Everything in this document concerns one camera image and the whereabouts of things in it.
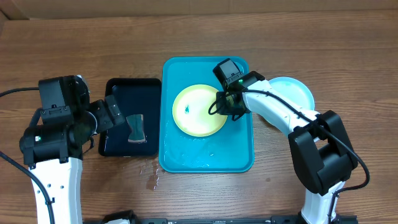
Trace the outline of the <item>green scrubbing sponge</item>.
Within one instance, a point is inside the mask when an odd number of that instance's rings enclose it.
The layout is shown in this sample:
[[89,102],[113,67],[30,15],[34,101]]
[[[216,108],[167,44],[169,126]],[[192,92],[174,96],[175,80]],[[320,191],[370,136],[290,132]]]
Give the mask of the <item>green scrubbing sponge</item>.
[[126,121],[130,127],[128,141],[131,143],[143,143],[146,141],[144,134],[144,116],[142,114],[133,114],[126,117]]

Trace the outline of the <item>yellow plate with stain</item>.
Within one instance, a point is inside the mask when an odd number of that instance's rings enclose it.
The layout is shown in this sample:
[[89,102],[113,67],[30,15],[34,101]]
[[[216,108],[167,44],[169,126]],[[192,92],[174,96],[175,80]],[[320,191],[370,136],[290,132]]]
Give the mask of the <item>yellow plate with stain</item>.
[[178,128],[194,137],[206,137],[219,131],[227,116],[208,113],[211,104],[216,100],[217,92],[216,88],[203,84],[182,90],[172,107],[172,116]]

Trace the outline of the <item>white plate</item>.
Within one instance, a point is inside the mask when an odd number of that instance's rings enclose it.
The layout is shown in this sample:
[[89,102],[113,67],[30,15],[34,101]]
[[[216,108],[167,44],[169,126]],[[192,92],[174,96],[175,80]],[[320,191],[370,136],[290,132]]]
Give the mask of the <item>white plate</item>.
[[[282,98],[290,106],[312,120],[318,114],[311,91],[300,81],[290,77],[277,77],[262,82],[262,91],[269,91]],[[264,96],[258,112],[271,125],[286,133],[292,132],[297,126],[304,127],[308,121],[294,113],[279,100]]]

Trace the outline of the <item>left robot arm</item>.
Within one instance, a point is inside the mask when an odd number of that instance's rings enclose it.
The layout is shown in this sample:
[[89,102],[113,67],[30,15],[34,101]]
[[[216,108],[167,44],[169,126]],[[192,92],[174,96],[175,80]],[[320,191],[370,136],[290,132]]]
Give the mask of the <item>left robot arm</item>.
[[39,223],[83,223],[82,146],[123,122],[114,96],[90,102],[79,94],[43,93],[42,108],[20,140],[35,191]]

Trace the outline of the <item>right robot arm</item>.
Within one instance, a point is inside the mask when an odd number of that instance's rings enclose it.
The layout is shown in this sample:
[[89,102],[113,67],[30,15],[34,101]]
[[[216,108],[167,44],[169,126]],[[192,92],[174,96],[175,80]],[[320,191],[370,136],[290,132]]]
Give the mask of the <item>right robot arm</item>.
[[239,119],[255,112],[287,136],[295,173],[306,188],[297,223],[334,223],[340,193],[357,168],[359,158],[341,118],[333,111],[323,114],[290,101],[259,73],[239,70],[213,73],[223,90],[216,95],[209,114]]

